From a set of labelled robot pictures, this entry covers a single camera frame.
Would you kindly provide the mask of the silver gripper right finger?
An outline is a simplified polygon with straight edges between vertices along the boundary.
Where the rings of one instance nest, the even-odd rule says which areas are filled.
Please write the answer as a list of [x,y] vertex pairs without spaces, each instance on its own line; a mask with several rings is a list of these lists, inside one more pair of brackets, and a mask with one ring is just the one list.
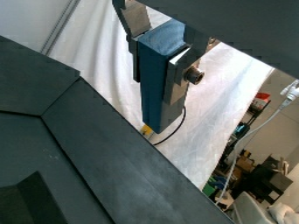
[[201,59],[210,50],[211,37],[193,29],[183,31],[183,46],[169,60],[163,101],[174,105],[187,93],[189,84],[198,85],[203,71],[199,69]]

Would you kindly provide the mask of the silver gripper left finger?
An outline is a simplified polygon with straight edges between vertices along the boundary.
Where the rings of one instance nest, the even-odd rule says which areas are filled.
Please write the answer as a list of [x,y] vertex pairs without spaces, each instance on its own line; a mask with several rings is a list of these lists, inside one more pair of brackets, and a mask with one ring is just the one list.
[[141,81],[138,39],[151,30],[151,22],[146,6],[137,0],[113,0],[113,5],[126,30],[129,51],[134,56],[134,80]]

